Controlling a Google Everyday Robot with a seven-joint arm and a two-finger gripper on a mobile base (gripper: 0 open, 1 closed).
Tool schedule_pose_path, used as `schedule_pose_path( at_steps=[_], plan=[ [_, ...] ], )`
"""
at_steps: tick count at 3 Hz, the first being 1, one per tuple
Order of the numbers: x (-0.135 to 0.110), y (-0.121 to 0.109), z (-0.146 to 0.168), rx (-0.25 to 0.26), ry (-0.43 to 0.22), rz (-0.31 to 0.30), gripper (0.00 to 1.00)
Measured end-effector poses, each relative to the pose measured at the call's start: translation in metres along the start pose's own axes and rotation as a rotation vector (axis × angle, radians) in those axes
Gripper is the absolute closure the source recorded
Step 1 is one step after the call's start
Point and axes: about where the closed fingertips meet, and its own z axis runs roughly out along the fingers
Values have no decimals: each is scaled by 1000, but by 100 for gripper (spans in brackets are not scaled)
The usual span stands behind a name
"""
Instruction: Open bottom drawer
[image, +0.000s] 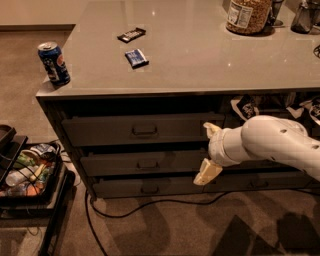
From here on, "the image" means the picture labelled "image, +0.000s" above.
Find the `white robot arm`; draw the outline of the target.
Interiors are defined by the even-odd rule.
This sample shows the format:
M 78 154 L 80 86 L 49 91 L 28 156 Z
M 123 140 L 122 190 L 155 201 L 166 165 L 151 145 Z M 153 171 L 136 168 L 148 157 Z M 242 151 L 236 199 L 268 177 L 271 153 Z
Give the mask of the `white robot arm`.
M 224 167 L 258 160 L 285 164 L 320 180 L 320 142 L 296 121 L 258 115 L 237 128 L 220 128 L 210 122 L 203 126 L 209 158 L 203 159 L 195 185 L 208 184 Z

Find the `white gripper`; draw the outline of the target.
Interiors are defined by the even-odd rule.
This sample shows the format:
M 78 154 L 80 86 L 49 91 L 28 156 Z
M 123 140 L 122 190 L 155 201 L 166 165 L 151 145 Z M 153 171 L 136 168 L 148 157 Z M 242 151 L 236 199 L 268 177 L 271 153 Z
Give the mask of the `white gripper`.
M 193 183 L 199 186 L 204 186 L 214 180 L 222 172 L 221 166 L 236 165 L 249 159 L 242 145 L 240 128 L 221 129 L 210 122 L 205 122 L 203 127 L 209 138 L 208 153 L 216 164 L 207 158 L 203 159 L 199 173 L 193 180 Z

